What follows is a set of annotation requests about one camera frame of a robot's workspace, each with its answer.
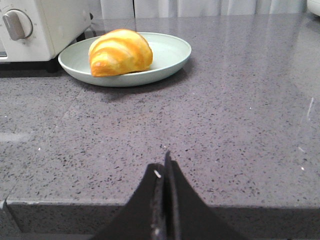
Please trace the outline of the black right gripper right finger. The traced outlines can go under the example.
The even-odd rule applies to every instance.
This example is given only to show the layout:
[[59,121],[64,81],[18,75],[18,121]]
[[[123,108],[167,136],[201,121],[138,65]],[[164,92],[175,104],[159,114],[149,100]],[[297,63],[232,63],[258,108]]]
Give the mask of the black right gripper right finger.
[[170,240],[245,240],[199,197],[178,163],[167,151],[164,158],[164,195]]

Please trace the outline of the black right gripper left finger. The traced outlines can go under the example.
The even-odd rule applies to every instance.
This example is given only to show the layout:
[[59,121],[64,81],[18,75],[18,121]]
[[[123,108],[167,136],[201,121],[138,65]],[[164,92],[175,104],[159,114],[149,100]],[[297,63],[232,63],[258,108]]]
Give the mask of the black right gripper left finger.
[[164,240],[164,183],[164,166],[149,164],[128,203],[92,239]]

